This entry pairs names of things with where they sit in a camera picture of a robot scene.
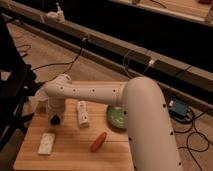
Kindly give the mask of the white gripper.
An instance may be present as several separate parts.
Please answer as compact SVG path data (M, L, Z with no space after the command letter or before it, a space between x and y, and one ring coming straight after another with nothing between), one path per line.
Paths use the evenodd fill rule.
M65 100L49 98L46 105L46 111L49 116L62 117L65 112Z

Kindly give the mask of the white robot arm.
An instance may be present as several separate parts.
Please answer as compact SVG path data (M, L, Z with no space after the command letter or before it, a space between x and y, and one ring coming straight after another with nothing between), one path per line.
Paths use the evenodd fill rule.
M164 95L152 79L79 84L62 74L45 83L43 91L51 115L63 114L69 98L121 107L135 170L183 171Z

